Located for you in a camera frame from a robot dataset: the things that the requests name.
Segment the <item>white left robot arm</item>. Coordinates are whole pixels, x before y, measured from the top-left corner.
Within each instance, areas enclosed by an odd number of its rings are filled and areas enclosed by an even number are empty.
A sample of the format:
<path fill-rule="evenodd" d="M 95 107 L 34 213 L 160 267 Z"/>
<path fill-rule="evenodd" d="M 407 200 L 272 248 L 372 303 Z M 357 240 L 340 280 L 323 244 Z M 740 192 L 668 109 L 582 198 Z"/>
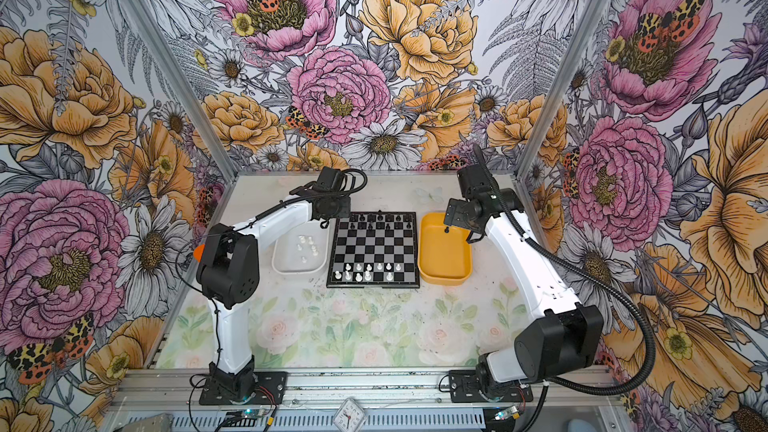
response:
<path fill-rule="evenodd" d="M 292 229 L 351 215 L 351 196 L 368 184 L 365 172 L 323 167 L 319 176 L 276 205 L 234 226 L 212 226 L 194 253 L 196 282 L 209 301 L 216 340 L 204 390 L 235 404 L 257 393 L 255 358 L 248 341 L 248 300 L 260 283 L 260 253 Z"/>

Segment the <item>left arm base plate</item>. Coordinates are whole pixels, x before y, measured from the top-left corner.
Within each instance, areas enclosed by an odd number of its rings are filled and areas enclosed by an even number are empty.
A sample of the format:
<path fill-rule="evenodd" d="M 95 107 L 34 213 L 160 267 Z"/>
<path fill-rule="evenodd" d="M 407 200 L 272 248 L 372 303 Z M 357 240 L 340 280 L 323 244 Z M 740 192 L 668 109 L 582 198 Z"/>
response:
<path fill-rule="evenodd" d="M 203 406 L 281 405 L 288 374 L 282 371 L 224 373 L 215 369 L 203 385 Z"/>

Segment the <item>white analog clock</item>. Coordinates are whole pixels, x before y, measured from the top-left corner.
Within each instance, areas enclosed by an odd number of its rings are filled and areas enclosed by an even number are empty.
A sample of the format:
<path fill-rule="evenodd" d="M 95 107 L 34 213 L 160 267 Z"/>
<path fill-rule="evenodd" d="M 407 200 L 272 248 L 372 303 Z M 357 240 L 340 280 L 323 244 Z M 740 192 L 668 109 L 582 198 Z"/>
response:
<path fill-rule="evenodd" d="M 332 423 L 340 432 L 359 432 L 366 422 L 366 410 L 352 397 L 343 401 Z"/>

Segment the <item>black white chessboard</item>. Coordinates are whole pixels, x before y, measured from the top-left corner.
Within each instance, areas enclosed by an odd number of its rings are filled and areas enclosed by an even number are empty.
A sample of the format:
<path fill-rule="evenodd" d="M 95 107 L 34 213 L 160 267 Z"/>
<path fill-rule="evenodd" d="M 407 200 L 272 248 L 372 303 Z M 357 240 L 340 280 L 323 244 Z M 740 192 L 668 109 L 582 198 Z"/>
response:
<path fill-rule="evenodd" d="M 418 289 L 417 215 L 353 212 L 336 221 L 328 288 Z"/>

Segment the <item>orange pill bottle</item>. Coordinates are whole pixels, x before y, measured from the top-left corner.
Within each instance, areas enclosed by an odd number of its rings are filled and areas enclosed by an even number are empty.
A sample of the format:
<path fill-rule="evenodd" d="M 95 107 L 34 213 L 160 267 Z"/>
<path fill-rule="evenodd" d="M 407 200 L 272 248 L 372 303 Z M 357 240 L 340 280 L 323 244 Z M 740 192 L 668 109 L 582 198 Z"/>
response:
<path fill-rule="evenodd" d="M 200 244 L 200 245 L 198 245 L 198 246 L 197 246 L 197 247 L 194 249 L 194 251 L 193 251 L 193 257 L 194 257 L 194 259 L 195 259 L 197 262 L 201 262 L 201 261 L 202 261 L 202 256 L 203 256 L 204 248 L 205 248 L 205 245 L 204 245 L 204 244 Z"/>

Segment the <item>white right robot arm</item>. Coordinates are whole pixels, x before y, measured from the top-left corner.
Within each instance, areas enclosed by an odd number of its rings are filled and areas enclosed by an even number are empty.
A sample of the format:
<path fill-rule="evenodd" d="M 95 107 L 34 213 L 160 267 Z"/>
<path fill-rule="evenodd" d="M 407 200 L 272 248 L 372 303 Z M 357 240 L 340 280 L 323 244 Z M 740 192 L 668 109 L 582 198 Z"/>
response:
<path fill-rule="evenodd" d="M 533 235 L 516 193 L 501 189 L 482 165 L 457 172 L 459 199 L 448 203 L 444 224 L 487 238 L 501 253 L 525 302 L 528 325 L 509 346 L 481 356 L 479 390 L 489 398 L 593 365 L 603 317 L 585 306 L 553 267 Z"/>

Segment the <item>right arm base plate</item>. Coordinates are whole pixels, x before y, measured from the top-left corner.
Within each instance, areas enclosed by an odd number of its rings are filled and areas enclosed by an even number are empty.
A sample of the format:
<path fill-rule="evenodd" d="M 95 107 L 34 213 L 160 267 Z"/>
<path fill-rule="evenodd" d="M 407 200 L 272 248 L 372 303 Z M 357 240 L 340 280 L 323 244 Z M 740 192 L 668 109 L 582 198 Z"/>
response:
<path fill-rule="evenodd" d="M 448 393 L 453 403 L 528 403 L 533 400 L 530 387 L 517 380 L 496 382 L 484 370 L 450 370 Z"/>

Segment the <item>yellow plastic tub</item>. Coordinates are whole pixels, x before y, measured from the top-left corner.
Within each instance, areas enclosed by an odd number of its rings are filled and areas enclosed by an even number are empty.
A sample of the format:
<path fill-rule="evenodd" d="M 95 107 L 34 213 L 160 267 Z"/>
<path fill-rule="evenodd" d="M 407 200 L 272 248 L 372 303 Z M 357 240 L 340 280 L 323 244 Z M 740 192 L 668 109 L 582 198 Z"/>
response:
<path fill-rule="evenodd" d="M 421 219 L 418 268 L 421 278 L 429 284 L 459 286 L 472 273 L 469 232 L 449 226 L 450 233 L 444 233 L 444 218 L 444 213 L 431 212 Z"/>

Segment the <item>white plastic tub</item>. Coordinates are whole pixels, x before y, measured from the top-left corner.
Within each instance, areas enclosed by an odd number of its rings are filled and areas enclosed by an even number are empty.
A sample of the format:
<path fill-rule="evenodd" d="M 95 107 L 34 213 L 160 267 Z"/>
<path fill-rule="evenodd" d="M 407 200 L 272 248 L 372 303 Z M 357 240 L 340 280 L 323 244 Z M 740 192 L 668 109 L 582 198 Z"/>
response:
<path fill-rule="evenodd" d="M 278 238 L 272 267 L 283 275 L 314 274 L 328 265 L 330 231 L 319 221 L 299 225 Z"/>

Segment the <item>aluminium front rail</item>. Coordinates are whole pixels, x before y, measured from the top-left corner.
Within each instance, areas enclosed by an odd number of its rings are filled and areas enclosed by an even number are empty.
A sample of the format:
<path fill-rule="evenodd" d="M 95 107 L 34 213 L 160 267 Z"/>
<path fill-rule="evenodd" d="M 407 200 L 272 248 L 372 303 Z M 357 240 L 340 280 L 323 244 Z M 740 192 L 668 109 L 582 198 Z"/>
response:
<path fill-rule="evenodd" d="M 203 369 L 149 369 L 128 373 L 110 409 L 125 411 L 237 410 L 267 405 L 262 393 L 248 402 L 216 399 L 202 404 Z M 335 409 L 347 398 L 365 408 L 454 407 L 459 382 L 444 368 L 294 368 L 272 394 L 281 411 Z"/>

